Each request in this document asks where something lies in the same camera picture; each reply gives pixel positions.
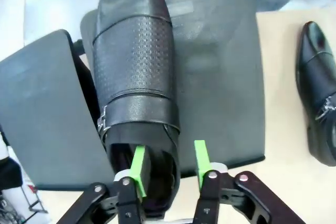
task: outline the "beige table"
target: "beige table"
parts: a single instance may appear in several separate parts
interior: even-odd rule
[[[306,223],[336,223],[336,167],[324,166],[309,154],[305,115],[295,83],[301,27],[310,20],[318,22],[336,53],[336,9],[259,13],[257,18],[265,78],[266,160],[229,173],[252,171]],[[55,222],[79,195],[41,192]],[[196,178],[183,179],[166,220],[193,217],[197,199]],[[232,207],[222,206],[218,223],[248,222]]]

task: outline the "perforated leather texture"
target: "perforated leather texture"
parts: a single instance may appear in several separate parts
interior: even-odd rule
[[[94,75],[100,107],[130,93],[175,99],[170,23],[152,17],[123,20],[94,44]]]

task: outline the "black dress shoe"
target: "black dress shoe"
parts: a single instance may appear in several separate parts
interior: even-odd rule
[[[336,64],[315,22],[302,30],[296,82],[309,118],[309,151],[321,163],[336,166]]]
[[[165,0],[100,0],[93,71],[100,135],[115,173],[148,148],[147,218],[163,218],[180,184],[174,40]]]

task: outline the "screw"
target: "screw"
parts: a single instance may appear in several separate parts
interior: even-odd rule
[[[103,188],[101,186],[95,186],[95,192],[99,193]]]
[[[248,181],[248,177],[247,177],[247,175],[245,175],[245,174],[241,174],[241,175],[239,176],[239,180],[240,180],[241,182],[246,182],[246,181]]]
[[[129,183],[130,183],[130,179],[129,179],[129,178],[125,178],[125,179],[122,181],[122,184],[123,184],[124,186],[129,185]]]
[[[217,173],[210,172],[208,176],[209,176],[209,178],[217,178]]]

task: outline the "metal buckle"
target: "metal buckle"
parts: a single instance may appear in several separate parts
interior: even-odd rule
[[[101,140],[101,142],[103,143],[104,146],[105,146],[104,136],[106,134],[106,131],[111,127],[111,126],[106,127],[106,124],[105,124],[106,107],[107,107],[107,105],[104,106],[103,114],[100,115],[100,117],[98,118],[98,121],[97,121],[98,133],[99,133],[99,136],[100,136],[100,140]]]
[[[331,102],[331,97],[328,97],[325,99],[323,106],[320,108],[319,112],[317,113],[317,116],[315,117],[315,120],[323,120],[323,118],[330,112],[336,110],[336,107]]]

